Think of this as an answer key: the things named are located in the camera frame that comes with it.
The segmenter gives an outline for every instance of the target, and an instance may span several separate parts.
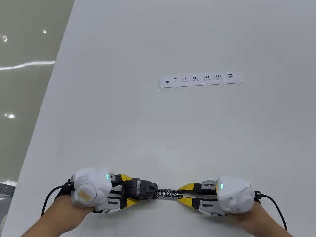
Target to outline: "black cable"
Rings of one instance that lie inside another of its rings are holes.
[[[57,189],[62,189],[62,188],[65,188],[65,187],[69,187],[69,186],[71,186],[71,185],[73,185],[73,183],[65,183],[64,185],[60,185],[60,186],[57,186],[56,188],[53,188],[50,192],[49,192],[49,194],[47,195],[47,197],[46,197],[46,199],[45,199],[45,202],[44,202],[44,206],[43,206],[43,209],[42,209],[42,211],[41,211],[41,216],[43,216],[44,215],[44,213],[45,213],[45,209],[46,209],[46,206],[47,206],[47,202],[48,202],[48,200],[49,200],[49,197],[53,194],[53,192],[55,192]]]
[[[285,219],[284,219],[283,214],[282,214],[280,208],[278,207],[277,203],[272,199],[272,197],[270,197],[268,195],[260,194],[260,196],[269,199],[276,206],[277,211],[278,211],[278,213],[280,214],[280,216],[282,218],[282,221],[283,221],[283,224],[284,224],[284,228],[287,230],[287,225],[286,225]]]

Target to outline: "black wire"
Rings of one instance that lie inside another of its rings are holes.
[[[45,213],[45,209],[46,209],[46,206],[47,206],[47,202],[48,202],[49,197],[53,194],[54,191],[56,191],[57,189],[62,189],[63,187],[66,187],[66,186],[65,186],[65,185],[58,186],[58,187],[56,187],[56,188],[53,188],[53,189],[49,192],[49,194],[47,195],[47,197],[46,197],[46,199],[45,199],[44,206],[43,206],[43,209],[42,209],[42,211],[41,211],[41,216],[43,216],[44,213]]]
[[[282,221],[283,221],[283,224],[284,224],[284,228],[287,230],[287,225],[286,225],[285,219],[284,219],[284,217],[283,217],[283,215],[282,215],[282,212],[281,212],[280,208],[278,207],[277,203],[272,199],[272,197],[270,197],[270,196],[268,196],[268,195],[260,194],[260,196],[269,199],[269,200],[276,206],[277,211],[278,211],[278,213],[280,214],[280,216],[281,216],[281,218],[282,218]]]

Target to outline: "gray floor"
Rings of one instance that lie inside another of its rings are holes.
[[[1,0],[0,182],[17,181],[74,0]]]

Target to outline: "wrist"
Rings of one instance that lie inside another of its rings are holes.
[[[256,237],[277,237],[280,233],[286,232],[276,221],[271,220],[265,224],[261,224],[258,231],[254,234]]]
[[[45,226],[45,231],[47,231],[49,237],[58,237],[64,233],[62,230],[62,225],[58,221],[49,215],[44,215],[39,222]]]

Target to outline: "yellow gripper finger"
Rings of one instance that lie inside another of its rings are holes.
[[[177,201],[185,206],[188,206],[190,208],[192,207],[192,198],[191,197],[186,197],[186,198],[179,198]]]
[[[123,181],[131,180],[131,179],[132,179],[132,177],[129,177],[129,176],[126,175],[126,174],[121,174],[120,176],[122,177],[122,180],[123,180]]]
[[[131,207],[131,206],[135,205],[136,203],[138,203],[138,200],[131,199],[131,198],[127,199],[127,207]]]
[[[181,186],[179,189],[180,190],[193,190],[193,187],[194,187],[194,183],[189,183],[189,184]]]

